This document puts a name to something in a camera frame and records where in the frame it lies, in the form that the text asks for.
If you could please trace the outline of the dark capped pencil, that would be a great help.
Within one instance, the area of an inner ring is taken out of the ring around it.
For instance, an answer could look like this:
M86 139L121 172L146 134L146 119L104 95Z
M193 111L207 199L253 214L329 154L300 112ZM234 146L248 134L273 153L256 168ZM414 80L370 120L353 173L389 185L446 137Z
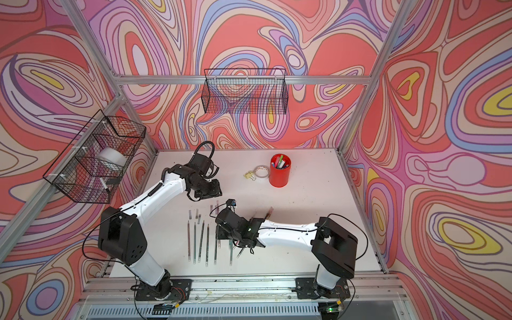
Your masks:
M217 252L218 252L218 226L215 228L215 240L214 240L214 265L217 265Z

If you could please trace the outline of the red pencil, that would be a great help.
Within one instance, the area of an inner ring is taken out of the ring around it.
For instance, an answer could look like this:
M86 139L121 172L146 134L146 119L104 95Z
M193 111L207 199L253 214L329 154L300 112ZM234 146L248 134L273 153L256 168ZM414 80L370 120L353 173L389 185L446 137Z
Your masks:
M191 234L190 234L190 221L187 221L187 259L191 261Z

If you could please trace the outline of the dark blue pencil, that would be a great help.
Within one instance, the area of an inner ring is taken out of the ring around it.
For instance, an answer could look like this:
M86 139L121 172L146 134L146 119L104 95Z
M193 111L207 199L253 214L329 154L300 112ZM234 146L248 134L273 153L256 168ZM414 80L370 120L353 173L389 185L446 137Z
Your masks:
M204 230L205 230L205 222L203 221L202 224L201 224L201 233L200 233L200 237L199 237L199 251L198 251L198 256L197 256L197 262L198 263L201 262Z

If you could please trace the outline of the green pencil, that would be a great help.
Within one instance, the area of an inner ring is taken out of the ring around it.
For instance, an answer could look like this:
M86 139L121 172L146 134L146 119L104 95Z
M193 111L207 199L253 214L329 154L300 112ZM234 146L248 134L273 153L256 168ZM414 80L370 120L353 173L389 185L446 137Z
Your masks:
M193 224L193 263L197 263L197 224Z

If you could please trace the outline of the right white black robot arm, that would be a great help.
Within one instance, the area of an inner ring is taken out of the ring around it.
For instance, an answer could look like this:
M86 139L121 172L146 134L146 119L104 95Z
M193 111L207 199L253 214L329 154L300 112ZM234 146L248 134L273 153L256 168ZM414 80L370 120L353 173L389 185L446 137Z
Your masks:
M312 253L318 261L315 277L295 280L298 299L346 299L347 282L355 276L356 261L369 247L366 238L365 249L358 254L358 238L332 219L339 217L335 213L320 217L317 223L293 225L264 218L246 219L227 203L225 209L211 216L217 225L217 238L232 241L242 251L249 249L253 253L256 247L278 246Z

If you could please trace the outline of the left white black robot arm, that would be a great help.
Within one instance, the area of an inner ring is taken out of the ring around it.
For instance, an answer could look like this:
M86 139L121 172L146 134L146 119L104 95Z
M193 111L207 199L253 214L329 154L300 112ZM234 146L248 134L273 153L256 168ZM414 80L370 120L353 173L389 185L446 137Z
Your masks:
M157 301L169 299L174 288L170 273L150 254L145 226L176 197L185 193L193 202L222 196L215 178L219 167L213 162L215 144L204 141L186 164L166 167L160 180L149 190L121 207L107 207L101 213L98 248L124 265L139 280L139 291L146 290Z

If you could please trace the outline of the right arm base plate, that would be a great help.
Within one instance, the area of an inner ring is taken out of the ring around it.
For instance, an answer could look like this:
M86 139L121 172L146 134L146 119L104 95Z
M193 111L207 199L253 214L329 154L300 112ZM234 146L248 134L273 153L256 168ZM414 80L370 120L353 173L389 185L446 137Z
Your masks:
M297 293L298 299L338 299L341 301L351 297L346 279L340 279L333 289L318 285L313 277L298 277L292 292Z

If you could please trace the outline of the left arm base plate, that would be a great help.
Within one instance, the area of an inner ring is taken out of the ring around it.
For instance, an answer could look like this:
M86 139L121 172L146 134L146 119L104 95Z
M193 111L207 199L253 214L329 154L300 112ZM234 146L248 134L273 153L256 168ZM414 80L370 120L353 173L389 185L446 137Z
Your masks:
M190 297L191 285L191 279L164 279L154 287L142 282L135 290L135 300L184 302Z

